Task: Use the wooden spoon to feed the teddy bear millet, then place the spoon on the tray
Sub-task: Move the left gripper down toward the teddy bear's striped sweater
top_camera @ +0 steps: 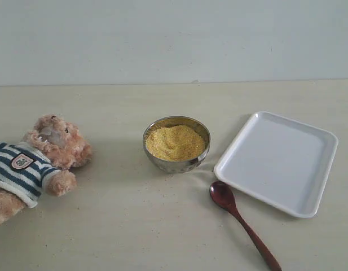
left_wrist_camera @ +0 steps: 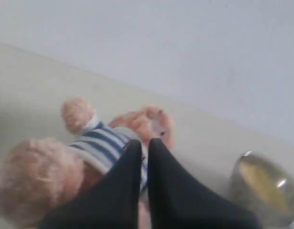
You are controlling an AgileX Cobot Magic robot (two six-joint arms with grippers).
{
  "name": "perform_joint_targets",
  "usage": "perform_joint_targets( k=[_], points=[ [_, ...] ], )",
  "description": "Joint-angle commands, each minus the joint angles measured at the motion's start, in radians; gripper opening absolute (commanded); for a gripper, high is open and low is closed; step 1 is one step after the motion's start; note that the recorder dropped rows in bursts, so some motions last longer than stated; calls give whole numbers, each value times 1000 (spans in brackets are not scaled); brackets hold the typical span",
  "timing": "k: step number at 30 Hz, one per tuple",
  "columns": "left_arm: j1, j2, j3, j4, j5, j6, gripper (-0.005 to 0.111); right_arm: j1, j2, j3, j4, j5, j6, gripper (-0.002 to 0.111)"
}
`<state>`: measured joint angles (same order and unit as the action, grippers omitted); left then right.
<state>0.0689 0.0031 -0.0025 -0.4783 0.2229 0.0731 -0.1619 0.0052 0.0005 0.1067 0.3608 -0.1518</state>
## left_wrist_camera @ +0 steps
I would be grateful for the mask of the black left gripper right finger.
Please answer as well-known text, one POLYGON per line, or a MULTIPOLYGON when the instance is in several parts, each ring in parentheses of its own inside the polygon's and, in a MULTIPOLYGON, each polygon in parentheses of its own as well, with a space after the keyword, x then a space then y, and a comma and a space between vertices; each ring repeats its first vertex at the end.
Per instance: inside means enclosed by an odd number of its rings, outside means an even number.
POLYGON ((160 139, 149 143, 153 229, 260 229, 257 217, 197 181, 160 139))

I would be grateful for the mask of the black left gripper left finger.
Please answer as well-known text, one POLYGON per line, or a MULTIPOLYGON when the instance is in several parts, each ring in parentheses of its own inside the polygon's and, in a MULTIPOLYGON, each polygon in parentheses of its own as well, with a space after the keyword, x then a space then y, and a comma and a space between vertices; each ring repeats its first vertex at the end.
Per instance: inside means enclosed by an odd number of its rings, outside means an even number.
POLYGON ((51 211, 40 229, 137 229, 142 146, 130 141, 101 180, 75 199, 51 211))

